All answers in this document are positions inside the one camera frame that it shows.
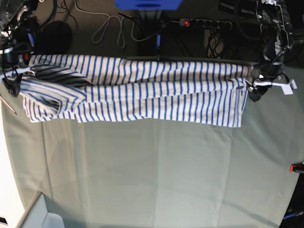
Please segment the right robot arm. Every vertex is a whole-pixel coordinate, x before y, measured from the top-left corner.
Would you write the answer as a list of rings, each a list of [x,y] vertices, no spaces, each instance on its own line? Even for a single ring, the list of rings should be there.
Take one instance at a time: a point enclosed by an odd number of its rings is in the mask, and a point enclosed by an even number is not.
[[[0,81],[9,94],[20,92],[24,75],[35,75],[29,59],[35,52],[37,36],[55,17],[57,1],[45,22],[33,16],[42,0],[2,0],[0,2]]]

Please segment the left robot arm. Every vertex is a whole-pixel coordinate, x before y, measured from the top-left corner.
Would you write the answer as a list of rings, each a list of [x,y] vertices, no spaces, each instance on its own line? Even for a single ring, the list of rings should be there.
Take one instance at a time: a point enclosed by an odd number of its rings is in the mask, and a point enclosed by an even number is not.
[[[263,37],[262,59],[255,64],[246,78],[248,95],[253,102],[273,86],[280,87],[284,95],[293,95],[296,82],[284,70],[285,54],[294,45],[288,15],[282,0],[258,0],[256,18]]]

